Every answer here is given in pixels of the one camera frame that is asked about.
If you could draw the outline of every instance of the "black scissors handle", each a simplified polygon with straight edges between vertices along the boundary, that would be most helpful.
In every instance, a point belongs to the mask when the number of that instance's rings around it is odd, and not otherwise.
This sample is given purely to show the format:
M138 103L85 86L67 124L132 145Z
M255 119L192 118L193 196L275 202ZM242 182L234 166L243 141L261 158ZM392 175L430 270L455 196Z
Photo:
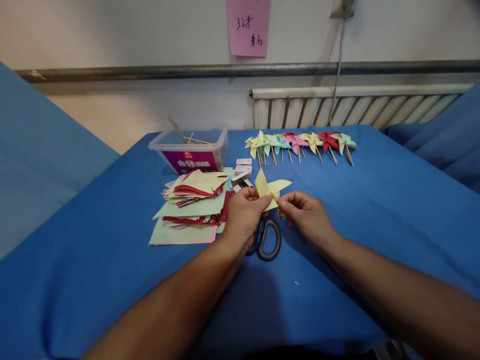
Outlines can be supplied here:
M264 244L267 238L267 228L273 228L275 231L276 241L275 241L275 248L271 253L264 252ZM265 262L272 261L277 257L280 251L280 245L282 244L282 237L280 235L280 230L277 223L270 217L267 216L265 218L260 219L260 223L255 231L255 235L253 238L253 244L246 252L247 256L252 255L255 251L260 260Z

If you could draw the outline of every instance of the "metal rail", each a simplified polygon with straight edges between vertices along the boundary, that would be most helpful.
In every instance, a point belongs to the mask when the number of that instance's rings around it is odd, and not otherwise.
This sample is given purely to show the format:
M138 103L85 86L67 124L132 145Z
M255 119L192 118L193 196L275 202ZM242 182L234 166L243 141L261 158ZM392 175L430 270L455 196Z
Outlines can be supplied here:
M335 75L336 62L29 69L28 83ZM344 62L342 75L480 73L480 60Z

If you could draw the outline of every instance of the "clear plastic box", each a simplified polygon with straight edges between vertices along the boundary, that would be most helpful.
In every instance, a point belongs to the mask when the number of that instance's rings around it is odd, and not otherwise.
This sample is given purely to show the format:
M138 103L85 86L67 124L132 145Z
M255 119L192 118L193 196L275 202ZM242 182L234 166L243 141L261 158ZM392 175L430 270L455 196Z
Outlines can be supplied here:
M229 153L228 130L182 131L188 141L193 139L208 142L186 144L175 130L164 131L148 144L177 174L187 174L193 170L223 171Z

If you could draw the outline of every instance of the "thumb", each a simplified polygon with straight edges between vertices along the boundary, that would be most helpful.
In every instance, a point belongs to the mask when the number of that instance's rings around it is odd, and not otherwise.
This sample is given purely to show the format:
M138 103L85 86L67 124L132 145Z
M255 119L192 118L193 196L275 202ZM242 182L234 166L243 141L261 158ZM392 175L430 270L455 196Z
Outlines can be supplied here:
M278 201L278 206L280 207L281 210L285 212L285 214L287 214L294 221L298 219L298 217L301 215L300 213L302 212L302 210L297 208L292 203L282 199Z
M271 202L272 202L272 195L265 195L259 198L258 200L255 200L255 203L258 205L262 213L270 205Z

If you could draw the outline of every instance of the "radiator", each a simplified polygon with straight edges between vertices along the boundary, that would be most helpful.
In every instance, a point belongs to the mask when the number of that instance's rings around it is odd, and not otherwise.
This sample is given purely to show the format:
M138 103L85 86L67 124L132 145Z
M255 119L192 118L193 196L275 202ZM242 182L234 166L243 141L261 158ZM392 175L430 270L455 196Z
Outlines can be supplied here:
M363 124L382 130L390 125L427 123L472 86L339 86L331 125ZM255 129L328 126L332 87L252 89L250 96L255 101Z

